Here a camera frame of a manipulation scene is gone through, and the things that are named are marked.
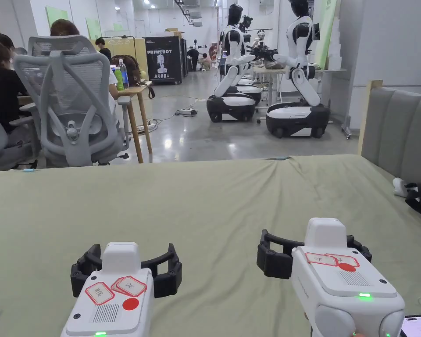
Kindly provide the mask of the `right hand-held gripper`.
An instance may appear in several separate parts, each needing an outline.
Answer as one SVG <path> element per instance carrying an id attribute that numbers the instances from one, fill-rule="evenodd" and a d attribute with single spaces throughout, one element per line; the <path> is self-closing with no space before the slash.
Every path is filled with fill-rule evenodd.
<path id="1" fill-rule="evenodd" d="M 369 249 L 333 218 L 311 218 L 304 242 L 264 229 L 257 246 L 257 266 L 265 276 L 291 277 L 313 337 L 400 335 L 405 302 L 371 261 Z"/>

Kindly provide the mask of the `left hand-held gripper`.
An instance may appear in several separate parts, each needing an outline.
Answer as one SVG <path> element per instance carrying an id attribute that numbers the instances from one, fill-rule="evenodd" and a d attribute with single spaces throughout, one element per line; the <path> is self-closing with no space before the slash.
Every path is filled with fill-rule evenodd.
<path id="1" fill-rule="evenodd" d="M 166 273 L 158 266 L 167 263 Z M 177 294 L 183 265 L 172 243 L 156 258 L 141 261 L 134 242 L 92 245 L 71 266 L 77 298 L 63 327 L 63 337 L 147 337 L 154 298 Z"/>

